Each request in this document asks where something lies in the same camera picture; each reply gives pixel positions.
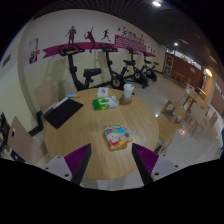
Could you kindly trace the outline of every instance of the table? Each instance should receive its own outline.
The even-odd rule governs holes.
[[[205,97],[207,96],[207,94],[206,94],[202,89],[200,89],[199,87],[197,87],[197,89],[202,93],[201,98],[202,98],[203,100],[205,100]]]
[[[152,110],[137,96],[133,96],[130,105],[119,105],[117,108],[95,111],[92,100],[98,89],[80,91],[80,98],[71,98],[84,104],[59,129],[44,123],[44,140],[51,156],[65,156],[72,151],[91,143],[92,155],[84,178],[108,180],[121,177],[137,169],[132,156],[132,142],[152,151],[159,140],[159,126]],[[109,89],[108,96],[119,100],[123,91]],[[134,134],[134,140],[126,148],[111,151],[104,137],[104,128],[125,124]]]
[[[188,107],[187,111],[190,110],[192,104],[195,102],[195,103],[201,103],[202,105],[208,107],[208,104],[201,99],[201,97],[194,91],[194,90],[191,90],[191,89],[185,89],[185,92],[188,94],[188,97],[187,99],[185,100],[183,106],[187,103],[188,99],[191,97],[192,98],[192,101],[191,101],[191,104],[190,106]]]
[[[177,80],[177,76],[179,76],[180,79],[181,79],[181,83],[183,84],[183,79],[185,78],[185,76],[184,76],[184,75],[181,75],[181,74],[178,73],[178,72],[175,72],[175,73],[176,73],[175,80]]]

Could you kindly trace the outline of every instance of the ceiling light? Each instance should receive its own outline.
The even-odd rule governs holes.
[[[208,76],[212,77],[212,73],[208,68],[205,69],[205,72],[207,73]]]
[[[183,39],[179,39],[181,42],[183,42],[184,44],[189,44],[186,40]]]
[[[212,61],[213,61],[214,63],[217,64],[217,61],[215,60],[215,58],[213,58],[211,55],[209,55],[209,57],[212,59]]]
[[[152,4],[155,5],[155,6],[157,6],[157,7],[160,7],[161,6],[161,4],[159,2],[157,2],[157,1],[154,1]]]

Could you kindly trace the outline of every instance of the stationary bike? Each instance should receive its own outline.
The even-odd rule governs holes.
[[[141,70],[139,70],[138,68],[135,67],[135,60],[133,58],[134,54],[139,55],[139,53],[136,52],[131,47],[127,47],[127,50],[131,54],[131,61],[133,62],[133,65],[132,65],[133,66],[133,70],[134,70],[133,78],[134,78],[135,82],[141,84],[142,88],[145,89],[147,86],[149,86],[148,79],[146,78],[146,76],[144,75],[144,73]]]
[[[104,44],[104,46],[100,44],[100,48],[102,49],[103,52],[106,52],[107,66],[111,75],[111,86],[114,89],[124,90],[124,85],[126,84],[126,81],[124,80],[124,74],[127,71],[127,66],[130,65],[133,66],[134,62],[123,60],[126,66],[123,67],[121,73],[118,74],[117,72],[112,70],[111,65],[113,64],[113,62],[109,58],[109,53],[118,52],[118,50],[113,48],[109,44]]]
[[[85,77],[85,85],[82,84],[78,79],[77,79],[77,67],[74,66],[73,64],[73,56],[74,54],[79,54],[79,53],[83,53],[85,52],[84,49],[82,49],[81,47],[79,47],[77,44],[70,44],[72,45],[71,47],[68,48],[63,48],[61,49],[64,45],[60,46],[58,48],[58,53],[64,57],[64,56],[68,56],[68,61],[69,61],[69,71],[72,75],[72,79],[73,82],[75,84],[75,88],[77,91],[81,91],[84,89],[88,89],[89,88],[89,83],[93,83],[94,80],[92,79],[92,76],[95,75],[99,75],[102,73],[100,68],[93,68],[93,69],[85,69],[84,73],[83,73],[83,77]]]
[[[142,53],[144,55],[145,65],[142,66],[141,71],[143,72],[144,69],[146,69],[146,72],[144,72],[146,74],[146,77],[152,79],[153,82],[156,82],[157,81],[157,75],[155,74],[154,69],[155,69],[156,65],[159,65],[159,63],[153,62],[154,65],[151,68],[149,68],[147,66],[147,64],[152,64],[152,62],[151,61],[147,61],[146,57],[150,57],[150,55],[147,52],[145,52],[145,51],[143,51]]]

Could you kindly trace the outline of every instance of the tiled floor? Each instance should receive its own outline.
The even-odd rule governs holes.
[[[172,80],[164,78],[164,76],[159,73],[157,76],[158,81],[154,83],[149,80],[149,87],[146,89],[142,89],[141,85],[137,83],[132,83],[135,87],[135,95],[142,99],[152,109],[155,115],[160,114],[160,111],[167,103],[168,99],[179,101],[184,94],[183,87],[180,87]],[[215,109],[211,105],[207,118],[210,118],[214,111]],[[163,153],[167,153],[183,168],[193,164],[218,159],[222,145],[220,133],[223,126],[222,117],[218,114],[218,121],[213,128],[209,130],[206,138],[207,129],[197,135],[201,127],[198,127],[191,136],[188,122],[189,118],[187,117],[182,128],[177,131],[172,142],[164,149]],[[39,133],[35,138],[43,138],[43,134]],[[80,186],[84,188],[116,191],[139,188],[143,186],[143,182],[139,171],[136,170],[126,176],[111,180],[89,180],[84,178]]]

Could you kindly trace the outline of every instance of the window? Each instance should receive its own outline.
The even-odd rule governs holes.
[[[174,54],[174,50],[171,50],[169,48],[166,49],[166,52],[170,53],[170,54]]]

